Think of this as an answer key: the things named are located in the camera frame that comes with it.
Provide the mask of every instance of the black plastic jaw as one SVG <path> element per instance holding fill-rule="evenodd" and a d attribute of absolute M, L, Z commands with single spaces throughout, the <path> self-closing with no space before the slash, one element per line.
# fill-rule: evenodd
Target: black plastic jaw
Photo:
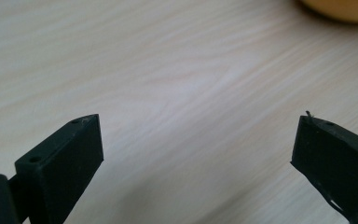
<path fill-rule="evenodd" d="M 9 181 L 0 175 L 0 217 L 17 220 L 8 223 L 29 217 L 32 223 L 62 224 L 102 161 L 99 116 L 68 122 L 19 158 Z"/>
<path fill-rule="evenodd" d="M 301 116 L 291 163 L 350 223 L 358 223 L 358 135 Z"/>

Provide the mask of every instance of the small hole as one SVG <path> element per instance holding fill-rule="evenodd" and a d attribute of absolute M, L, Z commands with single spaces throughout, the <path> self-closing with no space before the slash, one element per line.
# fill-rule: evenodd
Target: small hole
<path fill-rule="evenodd" d="M 40 157 L 32 157 L 30 159 L 30 162 L 35 163 L 35 162 L 39 162 L 40 160 L 42 160 L 42 158 L 40 158 Z"/>

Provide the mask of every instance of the wood grain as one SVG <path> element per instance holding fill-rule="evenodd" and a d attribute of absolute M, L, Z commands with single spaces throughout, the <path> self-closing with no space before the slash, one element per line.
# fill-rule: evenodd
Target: wood grain
<path fill-rule="evenodd" d="M 287 0 L 0 1 L 0 174 L 101 116 L 65 223 L 347 223 L 289 164 L 305 110 L 358 133 L 358 26 Z"/>

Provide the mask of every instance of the wooden table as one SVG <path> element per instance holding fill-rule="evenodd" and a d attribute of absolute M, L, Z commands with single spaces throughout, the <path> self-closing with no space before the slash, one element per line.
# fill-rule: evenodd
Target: wooden table
<path fill-rule="evenodd" d="M 65 223 L 347 223 L 289 164 L 306 110 L 358 134 L 358 25 L 287 0 L 0 1 L 0 174 L 101 116 Z"/>

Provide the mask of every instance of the yellow object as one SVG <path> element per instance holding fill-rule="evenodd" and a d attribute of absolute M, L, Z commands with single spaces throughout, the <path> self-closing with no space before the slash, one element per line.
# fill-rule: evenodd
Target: yellow object
<path fill-rule="evenodd" d="M 302 0 L 311 9 L 339 21 L 358 22 L 358 0 Z"/>

